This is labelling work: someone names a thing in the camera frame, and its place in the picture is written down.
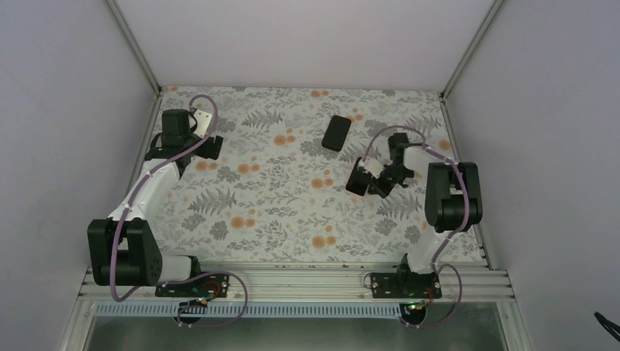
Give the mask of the black smartphone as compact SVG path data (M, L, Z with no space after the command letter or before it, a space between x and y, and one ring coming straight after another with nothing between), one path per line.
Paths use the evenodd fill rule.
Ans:
M347 180L345 190L363 197L372 184L372 175L360 166L362 157L358 157Z

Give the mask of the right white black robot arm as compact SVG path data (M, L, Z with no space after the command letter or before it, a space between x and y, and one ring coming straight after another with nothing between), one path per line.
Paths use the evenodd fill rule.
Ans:
M388 138L389 162L382 164L365 154L356 169L367 177L365 192L386 198L395 186L420 174L426 180L424 216L431 233L421 248L404 255L408 271L396 278L398 292L413 298L424 288L421 274L439 273L441 253L459 234L483 217L478 167L473 162L456 162L435 151L427 143L413 143L405 133Z

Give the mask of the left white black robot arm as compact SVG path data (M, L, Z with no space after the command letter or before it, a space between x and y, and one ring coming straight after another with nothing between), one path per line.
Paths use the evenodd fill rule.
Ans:
M194 107L162 114L162 132L152 140L140 177L121 204L87 229L94 281L100 286L156 286L174 281L186 296L203 288L197 259L162 254L150 223L192 157L217 159L223 139L213 136L217 119Z

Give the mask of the black phone-shaped object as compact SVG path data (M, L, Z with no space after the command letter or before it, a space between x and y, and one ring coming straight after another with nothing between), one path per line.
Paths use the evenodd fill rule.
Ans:
M342 116L332 116L323 135L321 146L331 151L342 150L352 121Z

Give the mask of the floral patterned table mat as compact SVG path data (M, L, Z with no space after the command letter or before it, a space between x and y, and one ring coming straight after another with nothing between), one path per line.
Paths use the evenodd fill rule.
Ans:
M439 94L323 88L169 86L163 110L217 105L217 160L196 157L150 223L163 252L204 261L398 262L431 233L420 174L389 197L345 190L356 159L389 160L407 127L452 155ZM352 121L341 151L321 146L332 116Z

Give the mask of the black object at edge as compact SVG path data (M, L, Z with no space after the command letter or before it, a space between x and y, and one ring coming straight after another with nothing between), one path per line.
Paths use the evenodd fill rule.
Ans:
M620 327L616 323L610 321L603 314L599 312L594 313L596 321L607 331L616 341L620 341Z

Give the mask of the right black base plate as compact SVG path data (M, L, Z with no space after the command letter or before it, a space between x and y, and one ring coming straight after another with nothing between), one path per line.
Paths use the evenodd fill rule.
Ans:
M376 299L442 297L436 273L371 273L370 280L372 295Z

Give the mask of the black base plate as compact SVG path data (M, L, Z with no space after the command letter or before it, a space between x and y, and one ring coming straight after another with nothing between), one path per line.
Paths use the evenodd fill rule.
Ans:
M228 274L215 273L189 283L159 286L155 290L155 296L160 298L226 298L229 283Z
M372 295L376 299L442 297L436 273L371 273L370 280Z

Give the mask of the aluminium rail frame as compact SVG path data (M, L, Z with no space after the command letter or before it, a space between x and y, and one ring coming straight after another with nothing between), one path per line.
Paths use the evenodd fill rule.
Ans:
M337 265L335 263L275 264L223 263L220 268L239 276L251 302L370 302L369 271L391 272L392 263ZM457 264L439 275L442 303L456 299L463 288L464 302L504 302L515 297L506 271L492 271L482 263Z

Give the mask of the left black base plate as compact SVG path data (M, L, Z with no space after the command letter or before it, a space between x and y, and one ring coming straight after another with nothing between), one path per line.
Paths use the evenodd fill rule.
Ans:
M155 290L155 296L160 298L226 298L229 283L228 274L215 273L189 283L159 286Z

